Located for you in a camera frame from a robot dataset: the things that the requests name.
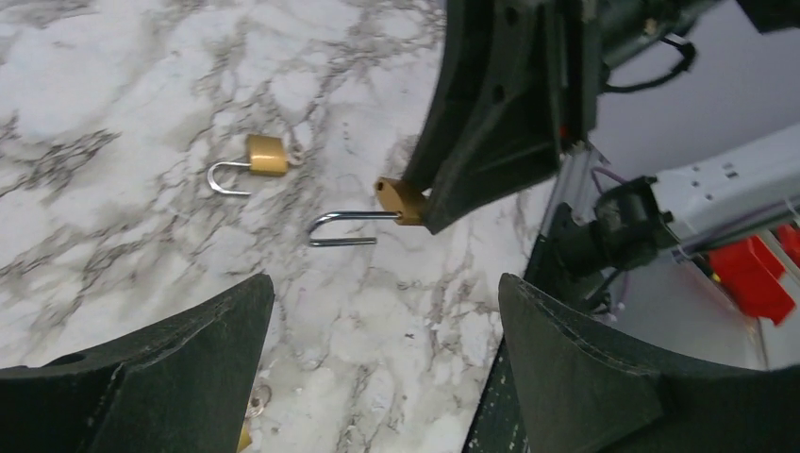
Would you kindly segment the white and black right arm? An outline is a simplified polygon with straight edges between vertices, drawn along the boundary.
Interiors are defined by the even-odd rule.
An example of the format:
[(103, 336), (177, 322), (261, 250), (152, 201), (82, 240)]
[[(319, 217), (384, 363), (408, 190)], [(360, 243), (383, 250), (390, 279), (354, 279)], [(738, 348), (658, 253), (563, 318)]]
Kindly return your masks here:
[[(708, 1), (450, 1), (440, 77), (403, 174), (432, 233), (554, 176), (603, 94), (654, 89), (696, 57)], [(673, 247), (706, 252), (786, 220), (799, 202), (799, 129), (600, 196), (558, 241), (576, 276), (631, 269)]]

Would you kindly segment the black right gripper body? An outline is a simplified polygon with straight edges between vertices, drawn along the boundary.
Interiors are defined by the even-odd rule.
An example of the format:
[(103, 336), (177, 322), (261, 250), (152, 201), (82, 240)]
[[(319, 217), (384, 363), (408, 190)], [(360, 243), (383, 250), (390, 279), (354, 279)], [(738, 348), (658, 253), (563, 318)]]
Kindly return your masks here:
[[(557, 1), (563, 73), (559, 139), (585, 143), (597, 125), (597, 100), (606, 94), (655, 89), (688, 72), (697, 50), (685, 39), (714, 1)], [(680, 55), (664, 75), (630, 85), (609, 83), (612, 72), (655, 44)]]

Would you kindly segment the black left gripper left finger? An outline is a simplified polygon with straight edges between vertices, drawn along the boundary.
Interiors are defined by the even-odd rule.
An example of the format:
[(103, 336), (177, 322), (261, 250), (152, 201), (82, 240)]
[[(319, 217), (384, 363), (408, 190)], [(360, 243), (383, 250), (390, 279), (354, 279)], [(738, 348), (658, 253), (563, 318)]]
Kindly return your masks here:
[(258, 274), (40, 367), (1, 372), (5, 452), (233, 452), (275, 290)]

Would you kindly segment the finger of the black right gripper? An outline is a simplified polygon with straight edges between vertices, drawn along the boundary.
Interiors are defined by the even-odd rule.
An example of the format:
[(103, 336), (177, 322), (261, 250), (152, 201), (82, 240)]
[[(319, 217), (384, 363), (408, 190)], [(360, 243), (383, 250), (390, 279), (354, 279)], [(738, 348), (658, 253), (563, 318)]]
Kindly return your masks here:
[(442, 66), (402, 178), (426, 191), (437, 234), (560, 166), (560, 62), (553, 1), (449, 1)]

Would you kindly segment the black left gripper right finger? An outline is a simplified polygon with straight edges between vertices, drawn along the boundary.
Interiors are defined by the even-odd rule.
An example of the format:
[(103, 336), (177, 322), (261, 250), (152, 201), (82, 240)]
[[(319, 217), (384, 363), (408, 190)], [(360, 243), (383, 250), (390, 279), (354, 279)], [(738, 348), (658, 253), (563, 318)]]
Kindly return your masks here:
[(552, 365), (563, 424), (542, 452), (795, 452), (799, 370), (756, 371), (677, 354), (624, 334), (505, 274), (499, 308), (537, 305), (556, 332)]

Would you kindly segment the brass padlock with key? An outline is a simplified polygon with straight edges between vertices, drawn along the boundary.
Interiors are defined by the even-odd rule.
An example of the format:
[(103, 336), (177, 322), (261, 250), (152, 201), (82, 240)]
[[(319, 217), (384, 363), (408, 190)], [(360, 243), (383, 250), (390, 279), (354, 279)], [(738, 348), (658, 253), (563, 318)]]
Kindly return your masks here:
[(249, 445), (253, 443), (250, 428), (255, 418), (261, 415), (269, 404), (272, 398), (272, 389), (266, 384), (256, 385), (248, 399), (247, 408), (245, 411), (244, 422), (237, 446), (237, 452), (243, 452)]

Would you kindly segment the brass padlock long shackle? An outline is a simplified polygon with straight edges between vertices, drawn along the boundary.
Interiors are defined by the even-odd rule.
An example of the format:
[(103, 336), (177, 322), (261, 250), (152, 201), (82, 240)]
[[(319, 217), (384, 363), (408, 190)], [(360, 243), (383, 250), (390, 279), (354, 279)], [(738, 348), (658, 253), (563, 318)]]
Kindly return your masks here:
[(334, 210), (316, 217), (307, 228), (307, 245), (311, 247), (337, 247), (373, 245), (376, 237), (315, 238), (316, 230), (326, 224), (340, 221), (388, 220), (399, 226), (421, 226), (427, 198), (423, 192), (400, 179), (380, 177), (374, 185), (377, 201), (382, 210)]

